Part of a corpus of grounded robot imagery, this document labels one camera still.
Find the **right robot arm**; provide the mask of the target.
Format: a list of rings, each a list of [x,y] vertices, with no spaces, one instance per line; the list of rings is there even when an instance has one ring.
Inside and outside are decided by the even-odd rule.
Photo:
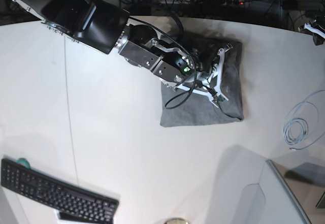
[[[109,54],[117,49],[130,63],[144,67],[172,86],[198,81],[209,86],[220,72],[221,58],[193,44],[183,48],[148,24],[128,23],[128,11],[103,0],[20,0],[49,28]]]

